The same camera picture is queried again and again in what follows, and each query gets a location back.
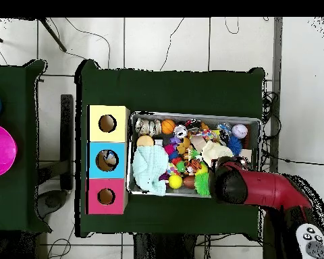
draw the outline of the blue box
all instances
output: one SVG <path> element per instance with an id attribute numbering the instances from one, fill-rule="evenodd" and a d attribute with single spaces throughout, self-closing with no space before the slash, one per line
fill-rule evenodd
<path id="1" fill-rule="evenodd" d="M 126 177 L 126 144 L 125 143 L 104 143 L 90 142 L 90 179 L 124 179 Z M 111 171 L 102 171 L 96 165 L 96 157 L 102 150 L 111 150 L 116 153 L 119 159 L 116 167 Z"/>

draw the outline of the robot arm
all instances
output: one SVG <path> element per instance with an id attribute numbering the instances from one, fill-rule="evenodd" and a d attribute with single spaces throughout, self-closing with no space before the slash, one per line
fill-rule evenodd
<path id="1" fill-rule="evenodd" d="M 276 259 L 324 259 L 324 234 L 313 218 L 312 203 L 293 181 L 245 170 L 230 157 L 213 164 L 212 171 L 209 187 L 218 202 L 262 206 L 267 211 L 265 225 L 272 225 L 273 241 L 264 244 L 264 252 L 270 244 Z"/>

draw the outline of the metal tray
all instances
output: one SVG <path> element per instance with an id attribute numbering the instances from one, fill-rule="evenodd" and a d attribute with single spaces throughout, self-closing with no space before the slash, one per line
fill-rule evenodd
<path id="1" fill-rule="evenodd" d="M 248 143 L 248 149 L 252 150 L 252 158 L 251 165 L 253 169 L 258 170 L 260 165 L 260 153 L 261 153 L 261 120 L 256 118 L 247 118 L 247 117 L 226 117 L 226 116 L 212 116 L 212 115 L 193 115 L 193 114 L 179 114 L 179 113 L 158 113 L 158 112 L 146 112 L 146 111 L 135 111 L 131 114 L 129 120 L 129 140 L 130 143 L 128 145 L 128 172 L 127 172 L 127 189 L 131 191 L 132 194 L 151 194 L 148 191 L 144 191 L 140 189 L 136 185 L 136 181 L 133 177 L 132 170 L 132 162 L 134 152 L 136 151 L 136 141 L 138 139 L 138 134 L 135 130 L 136 121 L 138 118 L 154 120 L 160 119 L 161 121 L 164 119 L 172 119 L 175 122 L 178 121 L 187 121 L 189 119 L 200 119 L 205 124 L 209 126 L 210 129 L 217 129 L 217 125 L 220 122 L 228 122 L 231 125 L 235 124 L 244 124 L 250 126 L 250 137 Z M 173 137 L 173 134 L 166 135 L 160 134 L 158 136 L 154 136 L 154 139 L 163 139 L 163 145 L 169 144 L 169 139 Z M 184 186 L 179 189 L 167 188 L 166 196 L 188 196 L 188 197 L 199 197 L 199 198 L 208 198 L 203 197 L 197 194 L 196 190 L 188 189 Z"/>

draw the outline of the pink box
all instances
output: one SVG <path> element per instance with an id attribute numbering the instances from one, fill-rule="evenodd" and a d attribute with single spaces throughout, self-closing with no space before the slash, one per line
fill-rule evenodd
<path id="1" fill-rule="evenodd" d="M 110 189 L 113 200 L 110 204 L 99 202 L 99 192 Z M 124 179 L 89 179 L 88 214 L 123 214 L 128 202 Z"/>

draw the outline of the yellow box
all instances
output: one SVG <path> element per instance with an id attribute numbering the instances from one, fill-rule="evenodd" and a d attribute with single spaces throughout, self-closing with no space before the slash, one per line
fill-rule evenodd
<path id="1" fill-rule="evenodd" d="M 88 110 L 91 142 L 127 142 L 130 111 L 126 107 L 90 105 Z"/>

